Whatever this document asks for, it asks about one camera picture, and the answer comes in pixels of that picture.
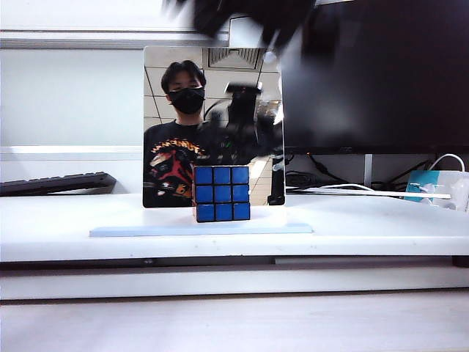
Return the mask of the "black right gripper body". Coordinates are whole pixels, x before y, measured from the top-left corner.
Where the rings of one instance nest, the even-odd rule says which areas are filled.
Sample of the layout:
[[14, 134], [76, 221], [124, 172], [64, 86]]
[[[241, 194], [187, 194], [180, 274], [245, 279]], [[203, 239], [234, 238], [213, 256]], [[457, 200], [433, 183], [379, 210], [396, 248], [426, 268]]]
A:
[[229, 18], [244, 15], [260, 25], [262, 46], [281, 50], [315, 5], [315, 1], [309, 0], [196, 0], [190, 23], [195, 32], [214, 40]]

